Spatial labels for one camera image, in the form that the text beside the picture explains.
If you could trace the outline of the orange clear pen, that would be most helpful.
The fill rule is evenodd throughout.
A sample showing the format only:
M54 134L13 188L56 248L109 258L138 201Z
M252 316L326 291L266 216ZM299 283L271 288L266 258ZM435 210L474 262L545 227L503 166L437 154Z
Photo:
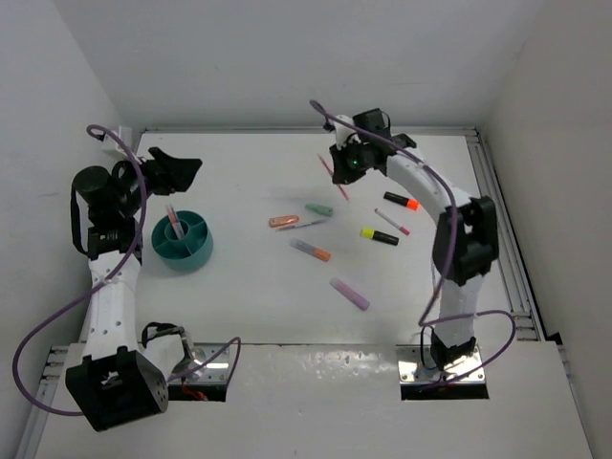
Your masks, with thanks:
M178 219L178 216L176 215L176 213L175 212L171 212L169 214L169 219L171 221L171 225L172 225L172 228L173 228L173 230L174 230L174 232L176 234L176 237L178 239L184 238L185 237L185 233L183 231L182 224L181 224L180 220Z

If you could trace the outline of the white pink marker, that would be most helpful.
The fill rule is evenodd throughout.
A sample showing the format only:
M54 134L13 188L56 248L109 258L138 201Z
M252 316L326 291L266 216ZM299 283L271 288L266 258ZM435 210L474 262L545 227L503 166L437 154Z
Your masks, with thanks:
M386 223L388 223L389 225L391 225L394 229L398 230L399 232L401 232L402 234L408 236L410 234L410 231L408 228L406 228L404 225L401 225L400 223L396 222L395 220L393 220L392 218L390 218L388 215L386 215L383 211L381 211L378 208L374 209L374 212L381 217Z

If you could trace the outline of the yellow black highlighter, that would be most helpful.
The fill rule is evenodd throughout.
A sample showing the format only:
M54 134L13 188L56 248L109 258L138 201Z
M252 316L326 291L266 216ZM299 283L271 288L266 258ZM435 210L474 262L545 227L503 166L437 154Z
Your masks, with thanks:
M371 228L363 228L360 236L362 238L374 240L394 247L397 247L400 241L400 239L396 236Z

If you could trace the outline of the orange black highlighter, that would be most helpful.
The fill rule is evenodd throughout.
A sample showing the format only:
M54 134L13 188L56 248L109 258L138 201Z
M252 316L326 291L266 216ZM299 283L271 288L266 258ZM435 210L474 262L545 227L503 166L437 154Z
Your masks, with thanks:
M386 201L402 206L404 208L408 208L413 211L416 211L420 206L419 202L413 198L408 198L403 195L399 195L399 194L392 193L389 191L385 192L385 194L383 195L383 198Z

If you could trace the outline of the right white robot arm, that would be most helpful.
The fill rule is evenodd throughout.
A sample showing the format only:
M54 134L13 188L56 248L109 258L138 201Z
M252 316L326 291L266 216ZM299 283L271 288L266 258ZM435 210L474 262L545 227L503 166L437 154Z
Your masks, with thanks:
M473 321L485 275L498 258L496 208L488 197L474 197L430 166L406 134L394 135L382 110L330 116L324 128L335 136L330 148L332 181L348 186L377 170L402 186L436 225L432 260L440 275L428 307L430 355L438 369L470 354L476 343Z

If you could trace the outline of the purple clear pen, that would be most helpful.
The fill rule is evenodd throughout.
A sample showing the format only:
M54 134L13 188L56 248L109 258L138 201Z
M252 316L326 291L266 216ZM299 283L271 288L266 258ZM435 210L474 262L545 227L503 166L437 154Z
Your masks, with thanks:
M317 226L317 225L326 223L328 222L328 220L329 219L318 219L318 220L306 222L306 223L296 223L294 225L283 226L277 229L276 231L283 232L283 231L288 231L288 230L299 230L299 229L309 228L309 227L313 227L313 226Z

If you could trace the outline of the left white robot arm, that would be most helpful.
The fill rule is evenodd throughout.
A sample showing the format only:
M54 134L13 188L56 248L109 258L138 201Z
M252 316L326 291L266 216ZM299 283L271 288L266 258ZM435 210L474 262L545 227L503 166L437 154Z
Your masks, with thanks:
M96 431L128 424L166 411L168 380L186 369L192 343L182 326L160 324L136 333L136 285L142 266L142 231L136 220L151 195L185 192L202 162L178 159L158 147L135 167L128 161L112 170L90 166L72 182L71 214L77 198L88 207L87 245L95 292L89 305L89 331L82 361L66 371L66 386Z

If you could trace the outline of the red clear pen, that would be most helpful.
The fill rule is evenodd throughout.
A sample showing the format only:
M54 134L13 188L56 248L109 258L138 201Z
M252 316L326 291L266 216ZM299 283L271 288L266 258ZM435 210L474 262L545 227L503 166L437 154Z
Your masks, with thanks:
M349 202L350 198L349 198L348 194L346 193L345 189L341 185L336 184L333 181L333 170L330 167L330 165L327 164L327 162L324 160L324 158L321 155L317 155L317 157L318 157L319 161L321 162L321 164L323 165L323 167L325 168L325 170L326 170L327 174L329 175L330 179L332 180L333 185L335 185L336 188L339 190L339 192L342 195L342 197L344 198L344 200Z

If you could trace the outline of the pink lilac highlighter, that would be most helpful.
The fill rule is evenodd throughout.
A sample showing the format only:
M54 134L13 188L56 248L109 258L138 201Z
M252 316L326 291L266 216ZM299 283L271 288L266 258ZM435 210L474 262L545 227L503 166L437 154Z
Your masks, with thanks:
M330 285L361 311L366 311L369 308L370 302L340 279L333 277L330 280Z

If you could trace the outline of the blue clear pen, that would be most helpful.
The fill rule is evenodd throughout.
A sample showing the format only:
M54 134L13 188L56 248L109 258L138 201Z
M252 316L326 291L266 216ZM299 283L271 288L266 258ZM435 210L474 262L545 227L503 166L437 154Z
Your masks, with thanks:
M166 214L168 216L168 220L169 220L169 222L170 222L170 224L171 224L171 226L172 226L172 228L174 230L174 233L176 235L176 238L177 239L182 239L185 236L185 234L184 234L183 227L181 225L181 222L180 222L180 220L178 218L178 215L177 215L174 207L172 205L168 204L168 205L165 206L165 210L166 210Z

